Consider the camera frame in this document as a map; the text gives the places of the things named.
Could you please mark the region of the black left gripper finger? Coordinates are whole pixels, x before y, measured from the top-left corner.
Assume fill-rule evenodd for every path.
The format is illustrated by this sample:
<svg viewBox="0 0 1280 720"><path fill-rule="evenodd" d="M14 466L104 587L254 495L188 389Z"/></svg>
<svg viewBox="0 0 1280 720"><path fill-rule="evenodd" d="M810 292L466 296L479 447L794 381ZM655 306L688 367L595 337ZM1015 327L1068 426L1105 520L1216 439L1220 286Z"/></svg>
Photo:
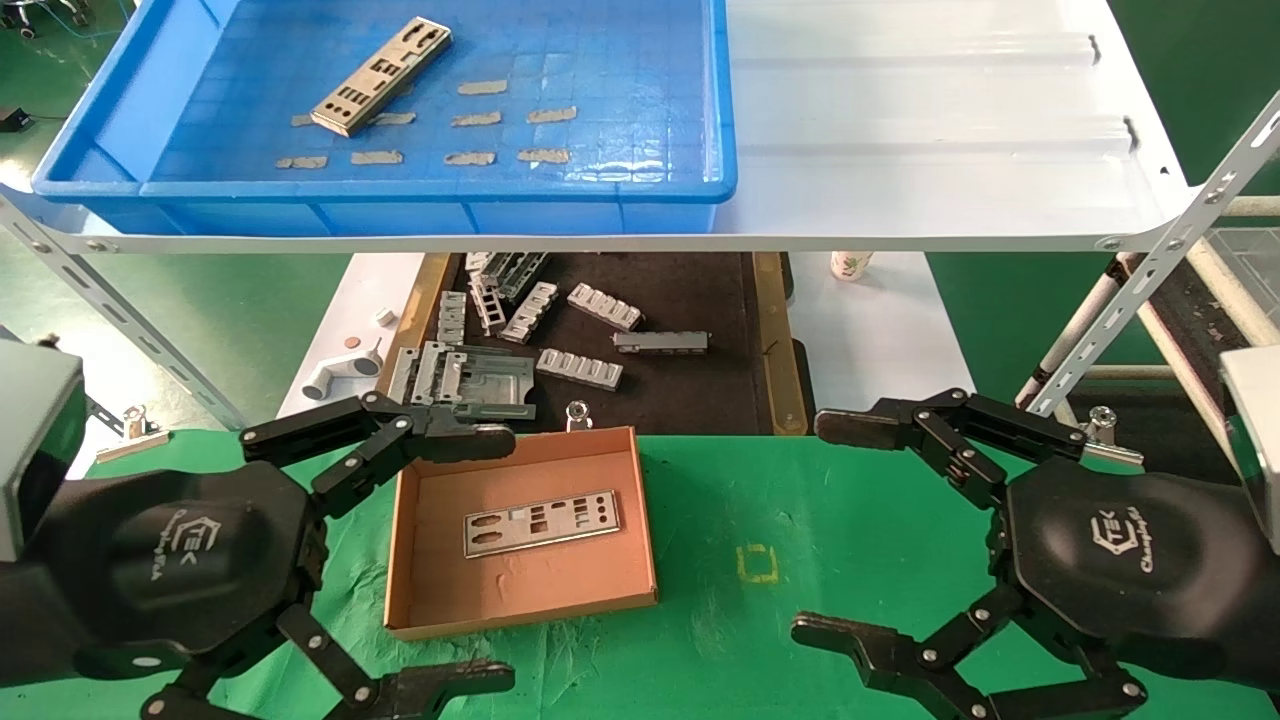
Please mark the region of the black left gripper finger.
<svg viewBox="0 0 1280 720"><path fill-rule="evenodd" d="M338 450L343 456L311 484L326 518L343 518L412 462L493 460L509 456L516 436L503 424L472 424L443 405L402 405L369 392L242 430L248 462L288 468Z"/></svg>

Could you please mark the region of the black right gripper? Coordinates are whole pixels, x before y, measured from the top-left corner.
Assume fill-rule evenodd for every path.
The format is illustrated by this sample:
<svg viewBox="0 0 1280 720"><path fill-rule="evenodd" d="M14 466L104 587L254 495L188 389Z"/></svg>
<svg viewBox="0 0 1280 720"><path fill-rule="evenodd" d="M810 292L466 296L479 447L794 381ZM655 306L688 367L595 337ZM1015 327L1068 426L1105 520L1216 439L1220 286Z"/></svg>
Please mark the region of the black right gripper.
<svg viewBox="0 0 1280 720"><path fill-rule="evenodd" d="M865 688L934 719L1124 719L1149 694L1117 661L1179 679L1274 679L1274 552L1243 489L1084 468L1068 461L1083 455L1082 430L960 388L823 409L814 428L829 445L910 450L974 507L1004 505L998 578L1018 589L997 584L924 641L795 616L792 641L847 656ZM1005 493L1007 473L979 445L1048 461ZM960 664L1014 621L1084 676L993 694L965 680Z"/></svg>

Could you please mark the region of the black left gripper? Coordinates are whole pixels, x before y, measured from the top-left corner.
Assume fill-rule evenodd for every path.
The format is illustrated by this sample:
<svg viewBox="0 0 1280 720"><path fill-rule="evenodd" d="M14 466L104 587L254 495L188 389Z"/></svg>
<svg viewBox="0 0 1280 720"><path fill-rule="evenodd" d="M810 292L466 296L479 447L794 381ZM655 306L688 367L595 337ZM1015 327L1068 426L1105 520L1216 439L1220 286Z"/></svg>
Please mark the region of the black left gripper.
<svg viewBox="0 0 1280 720"><path fill-rule="evenodd" d="M40 527L40 662L188 664L142 719L248 719L209 701L218 667L253 666L284 638L339 693L325 719L438 719L457 697L515 688L512 666L488 659L366 674L303 607L325 541L323 515L287 475L73 482Z"/></svg>

